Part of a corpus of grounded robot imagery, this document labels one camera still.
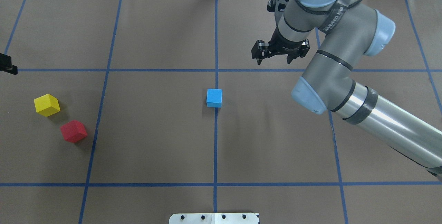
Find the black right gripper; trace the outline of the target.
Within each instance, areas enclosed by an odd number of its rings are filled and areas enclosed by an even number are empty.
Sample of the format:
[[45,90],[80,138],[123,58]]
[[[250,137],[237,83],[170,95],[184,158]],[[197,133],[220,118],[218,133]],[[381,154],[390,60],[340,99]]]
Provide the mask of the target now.
[[257,65],[261,65],[266,58],[275,55],[287,55],[286,62],[290,64],[294,59],[303,58],[310,50],[308,39],[303,41],[289,41],[282,36],[278,28],[275,28],[270,41],[257,40],[251,49],[252,59]]

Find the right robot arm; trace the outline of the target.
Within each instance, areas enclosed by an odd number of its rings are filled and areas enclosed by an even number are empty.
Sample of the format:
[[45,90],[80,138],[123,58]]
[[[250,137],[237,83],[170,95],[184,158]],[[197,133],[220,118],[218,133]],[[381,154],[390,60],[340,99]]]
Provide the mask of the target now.
[[363,0],[269,0],[275,30],[268,42],[257,40],[252,59],[286,55],[287,63],[305,57],[308,35],[325,34],[292,98],[321,115],[329,110],[345,122],[384,141],[389,147],[441,180],[441,131],[350,78],[363,56],[379,54],[392,39],[396,25]]

